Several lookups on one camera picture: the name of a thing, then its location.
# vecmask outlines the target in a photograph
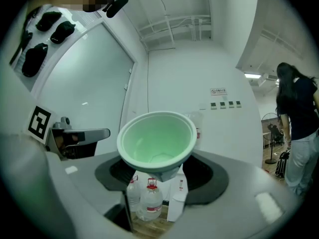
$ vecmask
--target black shirt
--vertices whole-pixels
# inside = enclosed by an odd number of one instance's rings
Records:
[[[315,113],[314,93],[317,87],[308,78],[295,82],[297,99],[281,106],[280,114],[287,114],[291,121],[291,140],[305,138],[319,128],[319,118]]]

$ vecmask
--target green bowl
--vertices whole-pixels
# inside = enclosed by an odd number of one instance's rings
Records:
[[[123,160],[134,169],[165,172],[184,163],[197,139],[194,123],[173,112],[141,115],[127,123],[117,138]]]

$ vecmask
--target hat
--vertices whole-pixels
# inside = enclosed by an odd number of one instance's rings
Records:
[[[42,18],[36,25],[36,28],[40,31],[48,31],[51,26],[61,18],[62,13],[56,11],[46,12],[42,15]]]
[[[25,54],[25,62],[22,66],[24,76],[32,77],[37,74],[48,52],[48,45],[40,43]]]
[[[73,34],[74,28],[75,24],[71,24],[69,21],[62,22],[51,35],[50,40],[56,44],[60,44],[66,37]]]

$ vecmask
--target white ceiling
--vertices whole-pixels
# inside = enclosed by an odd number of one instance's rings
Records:
[[[208,0],[129,0],[124,11],[139,32],[147,50],[162,43],[173,47],[169,27],[174,40],[192,40],[194,37],[191,28],[195,26],[195,39],[199,40],[200,19],[203,20],[201,38],[209,38],[211,35]]]
[[[161,48],[173,48],[175,40],[196,41],[211,37],[209,0],[129,0],[123,10],[148,51],[160,44],[163,44]],[[269,0],[263,13],[262,33],[241,70],[276,76],[277,65],[287,62],[311,75],[304,65],[305,57],[308,61],[313,48],[298,14],[286,0]],[[199,20],[202,20],[201,34]],[[267,93],[276,88],[275,81],[266,81],[260,87],[257,80],[250,80],[250,83],[254,92]]]
[[[269,0],[261,36],[250,58],[241,68],[244,72],[277,76],[281,62],[296,65],[303,71],[304,56],[310,46],[308,30],[298,13],[287,0]],[[264,94],[276,87],[275,81],[266,81],[258,87],[257,80],[250,80],[254,92]]]

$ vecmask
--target white bowl rim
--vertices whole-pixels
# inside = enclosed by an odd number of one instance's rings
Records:
[[[156,115],[171,115],[174,117],[178,117],[179,119],[184,121],[188,125],[190,132],[191,132],[190,142],[189,142],[187,148],[181,154],[179,154],[177,157],[174,157],[170,160],[159,162],[159,163],[146,163],[146,162],[137,161],[137,160],[131,158],[126,153],[126,151],[124,151],[124,148],[122,147],[123,136],[125,135],[127,130],[130,127],[132,127],[136,122],[138,122],[142,119],[145,119],[147,117],[152,117],[152,116],[156,116]],[[195,127],[194,123],[188,117],[186,117],[183,114],[179,114],[179,113],[175,113],[175,112],[159,111],[159,112],[152,112],[152,113],[140,115],[140,116],[134,118],[133,120],[131,120],[130,122],[128,122],[120,130],[120,132],[118,134],[117,148],[118,148],[118,152],[119,152],[120,156],[129,164],[132,164],[135,167],[140,167],[140,168],[145,168],[145,169],[157,169],[157,168],[164,168],[164,167],[172,166],[174,164],[178,164],[179,161],[181,161],[182,159],[184,159],[185,157],[187,157],[191,153],[191,151],[195,147],[196,140],[197,140],[196,127]]]

